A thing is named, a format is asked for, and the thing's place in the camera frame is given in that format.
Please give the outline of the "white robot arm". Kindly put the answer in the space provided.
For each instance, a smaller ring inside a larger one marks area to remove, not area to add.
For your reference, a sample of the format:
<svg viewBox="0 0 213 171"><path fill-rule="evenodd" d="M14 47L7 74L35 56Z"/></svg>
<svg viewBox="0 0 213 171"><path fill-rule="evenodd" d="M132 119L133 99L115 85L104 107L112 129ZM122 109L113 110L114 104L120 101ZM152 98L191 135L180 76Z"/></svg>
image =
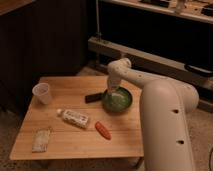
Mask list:
<svg viewBox="0 0 213 171"><path fill-rule="evenodd" d="M190 84L131 68L122 58L107 67L107 89L125 80L142 90L140 121L145 171L196 171L186 114L195 110L199 94Z"/></svg>

